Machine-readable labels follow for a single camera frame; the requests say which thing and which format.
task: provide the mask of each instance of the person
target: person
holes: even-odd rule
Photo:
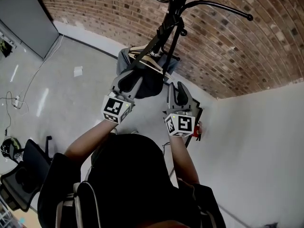
[[[110,134],[116,126],[103,120],[75,140],[64,154],[54,155],[38,200],[42,228],[59,227],[57,206],[70,193],[73,184],[80,182],[81,165],[91,154],[92,167],[87,182],[95,191],[100,227],[225,227],[212,190],[200,185],[182,138],[170,136],[179,184],[176,188],[155,142],[139,134]],[[82,216],[95,210],[95,205],[86,205]],[[87,227],[95,227],[92,220]]]

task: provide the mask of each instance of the black metal frame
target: black metal frame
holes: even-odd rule
[[[184,10],[188,8],[192,8],[194,6],[203,4],[203,5],[209,5],[214,6],[220,9],[227,10],[229,12],[233,12],[235,14],[238,14],[249,21],[253,20],[253,16],[251,14],[246,14],[242,11],[239,11],[237,9],[212,2],[212,1],[205,1],[205,0],[198,0],[189,2],[186,4],[186,0],[157,0],[162,3],[169,3],[167,14],[161,24],[161,26],[157,30],[156,36],[150,41],[150,43],[146,46],[146,48],[139,54],[139,56],[131,63],[129,70],[133,69],[139,61],[145,56],[148,52],[158,54],[160,49],[163,50],[163,46],[166,44],[170,34],[172,33],[175,26],[177,26],[170,50],[167,54],[167,60],[166,63],[163,66],[163,75],[165,75],[167,71],[167,67],[169,65],[170,59],[173,56],[173,52],[175,49],[175,46],[177,44],[177,40],[179,36],[186,36],[187,31],[184,29],[184,22],[182,20],[181,14]]]

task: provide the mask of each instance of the white baseboard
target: white baseboard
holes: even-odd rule
[[[53,24],[60,34],[63,34],[76,40],[80,40],[116,57],[118,56],[118,53],[121,49],[126,48],[125,45],[119,42],[98,35],[91,31],[85,30],[81,27],[72,26],[59,21],[54,21]]]

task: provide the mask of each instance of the brick wall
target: brick wall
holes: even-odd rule
[[[254,21],[200,5],[183,13],[177,73],[214,97],[245,95],[303,81],[304,0],[211,0]],[[156,33],[168,4],[155,0],[43,0],[54,20],[130,45]]]

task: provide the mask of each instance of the white cube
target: white cube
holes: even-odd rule
[[[170,136],[186,137],[194,132],[195,117],[171,113],[165,119]]]
[[[106,95],[101,113],[104,119],[120,124],[131,112],[132,103]]]

